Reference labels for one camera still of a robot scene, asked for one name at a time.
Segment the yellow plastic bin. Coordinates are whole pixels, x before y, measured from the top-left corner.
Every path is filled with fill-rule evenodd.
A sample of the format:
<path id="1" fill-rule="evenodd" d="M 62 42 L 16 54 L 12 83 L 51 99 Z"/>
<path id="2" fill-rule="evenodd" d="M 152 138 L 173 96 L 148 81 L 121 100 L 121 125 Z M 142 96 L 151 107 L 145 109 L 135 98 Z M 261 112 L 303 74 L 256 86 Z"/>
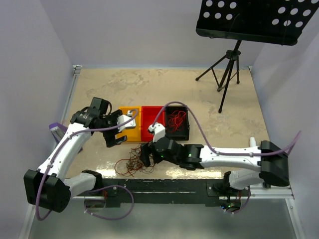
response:
<path id="1" fill-rule="evenodd" d="M 136 127 L 132 129 L 125 129 L 117 137 L 127 136 L 126 142 L 141 142 L 141 115 L 142 115 L 142 106 L 121 106 L 119 109 L 122 113 L 127 114 L 128 111 L 132 109 L 138 109 L 139 113 L 135 118 Z"/>

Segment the red plastic bin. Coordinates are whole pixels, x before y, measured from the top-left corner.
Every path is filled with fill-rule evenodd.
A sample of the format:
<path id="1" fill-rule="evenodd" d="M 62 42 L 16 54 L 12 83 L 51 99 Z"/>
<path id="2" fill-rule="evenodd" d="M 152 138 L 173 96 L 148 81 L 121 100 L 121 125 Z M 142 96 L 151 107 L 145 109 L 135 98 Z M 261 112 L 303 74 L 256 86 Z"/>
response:
<path id="1" fill-rule="evenodd" d="M 142 106 L 141 116 L 141 142 L 149 142 L 153 135 L 148 132 L 149 126 L 154 122 L 162 106 Z"/>

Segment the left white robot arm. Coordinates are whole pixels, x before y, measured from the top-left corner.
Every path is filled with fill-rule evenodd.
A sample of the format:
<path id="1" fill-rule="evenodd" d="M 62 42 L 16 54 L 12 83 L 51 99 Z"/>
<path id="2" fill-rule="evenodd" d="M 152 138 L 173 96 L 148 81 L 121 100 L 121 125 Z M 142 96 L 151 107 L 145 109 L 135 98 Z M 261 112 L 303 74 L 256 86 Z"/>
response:
<path id="1" fill-rule="evenodd" d="M 112 111 L 109 101 L 94 97 L 90 106 L 73 114 L 65 135 L 50 156 L 23 177 L 29 204 L 49 211 L 62 212 L 70 199 L 84 192 L 99 195 L 103 191 L 102 175 L 84 170 L 73 178 L 66 173 L 84 144 L 95 132 L 101 132 L 108 148 L 120 145 L 126 136 L 116 138 L 124 129 L 134 126 L 133 111 Z"/>

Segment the black plastic bin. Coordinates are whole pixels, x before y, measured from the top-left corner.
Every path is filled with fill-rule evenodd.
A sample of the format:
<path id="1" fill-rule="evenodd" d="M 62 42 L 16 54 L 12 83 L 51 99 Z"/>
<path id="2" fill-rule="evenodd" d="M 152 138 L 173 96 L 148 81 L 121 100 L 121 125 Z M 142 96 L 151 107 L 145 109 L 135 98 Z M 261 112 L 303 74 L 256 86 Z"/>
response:
<path id="1" fill-rule="evenodd" d="M 190 125 L 185 106 L 167 106 L 165 109 L 165 135 L 176 141 L 188 141 Z"/>

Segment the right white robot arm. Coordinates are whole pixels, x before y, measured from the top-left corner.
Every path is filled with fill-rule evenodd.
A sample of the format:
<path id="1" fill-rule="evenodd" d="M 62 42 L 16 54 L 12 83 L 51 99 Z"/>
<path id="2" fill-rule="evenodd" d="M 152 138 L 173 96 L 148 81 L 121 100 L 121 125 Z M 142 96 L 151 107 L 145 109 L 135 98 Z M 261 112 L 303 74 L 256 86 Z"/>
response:
<path id="1" fill-rule="evenodd" d="M 163 137 L 142 144 L 140 161 L 145 167 L 167 161 L 186 170 L 233 167 L 233 171 L 224 174 L 222 183 L 223 192 L 229 196 L 260 183 L 277 187 L 290 184 L 288 154 L 266 140 L 248 148 L 210 149 L 207 145 L 179 144 Z"/>

